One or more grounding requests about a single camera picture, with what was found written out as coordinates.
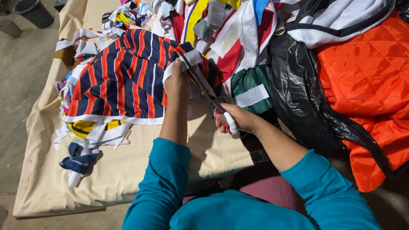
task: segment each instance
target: right hand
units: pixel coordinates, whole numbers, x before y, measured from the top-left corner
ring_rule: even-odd
[[[251,134],[257,133],[259,129],[258,127],[261,121],[263,121],[261,117],[250,113],[237,105],[222,103],[220,106],[231,115],[236,122],[238,129]],[[228,125],[226,117],[223,114],[216,114],[215,112],[213,113],[213,116],[216,119],[216,127],[220,128],[220,132],[227,133],[227,129],[223,126],[223,124]]]

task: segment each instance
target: scissors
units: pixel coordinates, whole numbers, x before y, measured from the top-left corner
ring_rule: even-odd
[[[189,70],[189,73],[195,82],[196,86],[202,91],[202,95],[206,97],[206,99],[210,102],[211,106],[213,107],[213,111],[216,112],[216,114],[223,114],[226,117],[226,120],[228,121],[229,125],[223,124],[223,126],[226,128],[227,132],[231,134],[235,134],[238,132],[238,129],[236,127],[236,124],[234,123],[233,118],[230,116],[228,112],[226,112],[219,103],[215,102],[212,95],[209,94],[208,90],[205,88],[201,80],[199,79],[199,76],[196,74],[195,70],[193,69],[192,65],[190,62],[187,60],[187,58],[180,53],[180,56],[183,58],[184,62],[187,65],[187,69]]]

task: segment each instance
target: orange jacket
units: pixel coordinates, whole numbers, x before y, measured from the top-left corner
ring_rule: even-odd
[[[396,170],[409,160],[409,25],[397,11],[379,26],[341,43],[314,49],[318,74],[332,108],[361,124]],[[358,188],[385,180],[371,154],[344,141]]]

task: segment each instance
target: person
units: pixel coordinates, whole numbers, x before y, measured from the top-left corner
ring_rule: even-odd
[[[131,229],[381,229],[365,199],[329,162],[307,150],[262,118],[229,104],[240,130],[257,136],[274,166],[306,201],[308,213],[261,202],[236,190],[192,199],[182,205],[188,181],[187,75],[175,61],[165,82],[168,105],[139,191],[130,205],[122,230]],[[227,133],[221,114],[216,126]]]

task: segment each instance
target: sleeve cuff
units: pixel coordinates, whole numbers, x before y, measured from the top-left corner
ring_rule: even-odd
[[[156,138],[149,159],[176,165],[189,165],[190,149],[170,140]]]
[[[311,149],[298,163],[280,174],[293,187],[302,187],[321,178],[329,168],[328,160]]]

